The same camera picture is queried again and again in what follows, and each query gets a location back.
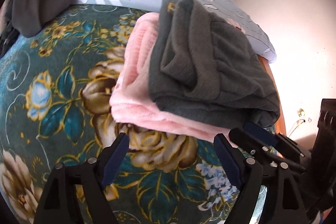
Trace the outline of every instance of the folded pink cloth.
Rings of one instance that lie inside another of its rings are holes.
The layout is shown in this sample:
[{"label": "folded pink cloth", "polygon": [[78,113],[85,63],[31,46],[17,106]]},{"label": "folded pink cloth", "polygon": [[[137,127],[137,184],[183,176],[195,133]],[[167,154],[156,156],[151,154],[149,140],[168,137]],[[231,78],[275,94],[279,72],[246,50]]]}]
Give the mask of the folded pink cloth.
[{"label": "folded pink cloth", "polygon": [[120,72],[112,96],[111,112],[114,120],[167,133],[193,136],[213,142],[216,134],[229,129],[189,120],[160,111],[148,94],[148,72],[152,48],[158,36],[158,13],[141,16],[129,37],[125,50],[125,64]]}]

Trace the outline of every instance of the floral bedspread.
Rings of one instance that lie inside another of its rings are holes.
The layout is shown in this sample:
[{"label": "floral bedspread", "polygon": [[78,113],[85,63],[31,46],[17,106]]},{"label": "floral bedspread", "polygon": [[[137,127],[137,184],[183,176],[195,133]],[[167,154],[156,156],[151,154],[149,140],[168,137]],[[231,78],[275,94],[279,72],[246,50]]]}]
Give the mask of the floral bedspread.
[{"label": "floral bedspread", "polygon": [[[130,136],[130,150],[105,189],[119,223],[226,219],[238,191],[211,143],[118,124],[110,114],[128,37],[144,13],[74,5],[36,37],[19,37],[0,60],[0,191],[21,223],[33,223],[57,162],[77,165],[98,156],[121,131]],[[92,223],[81,186],[77,196]]]}]

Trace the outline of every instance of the gray sweater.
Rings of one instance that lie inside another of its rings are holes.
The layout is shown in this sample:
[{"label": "gray sweater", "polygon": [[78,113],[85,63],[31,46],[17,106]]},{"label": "gray sweater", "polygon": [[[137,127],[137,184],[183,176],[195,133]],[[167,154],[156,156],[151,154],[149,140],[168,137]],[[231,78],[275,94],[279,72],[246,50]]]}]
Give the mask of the gray sweater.
[{"label": "gray sweater", "polygon": [[149,70],[162,111],[224,128],[273,125],[280,102],[246,36],[197,0],[163,0]]}]

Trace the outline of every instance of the white wall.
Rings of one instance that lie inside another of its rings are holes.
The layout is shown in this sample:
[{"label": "white wall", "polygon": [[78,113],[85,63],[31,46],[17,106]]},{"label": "white wall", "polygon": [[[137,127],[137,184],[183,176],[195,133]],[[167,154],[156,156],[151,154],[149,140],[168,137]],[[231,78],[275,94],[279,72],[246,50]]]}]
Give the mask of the white wall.
[{"label": "white wall", "polygon": [[291,136],[317,133],[322,98],[336,98],[336,0],[234,0],[268,34],[277,52],[271,69],[286,129],[301,107],[311,123]]}]

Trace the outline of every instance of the bed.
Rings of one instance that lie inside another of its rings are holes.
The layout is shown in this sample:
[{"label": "bed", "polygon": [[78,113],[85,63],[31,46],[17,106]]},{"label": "bed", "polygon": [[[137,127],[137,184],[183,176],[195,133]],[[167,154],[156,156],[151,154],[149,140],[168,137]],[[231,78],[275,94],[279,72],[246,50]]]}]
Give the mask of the bed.
[{"label": "bed", "polygon": [[[33,223],[50,170],[83,163],[130,135],[130,150],[105,196],[120,223],[224,223],[239,192],[212,143],[114,122],[108,99],[136,20],[161,0],[74,0],[0,60],[0,191],[21,223]],[[199,0],[247,36],[272,77],[267,35],[231,0]],[[270,132],[285,133],[283,116]],[[253,220],[261,213],[260,195]],[[83,189],[77,197],[92,223]]]}]

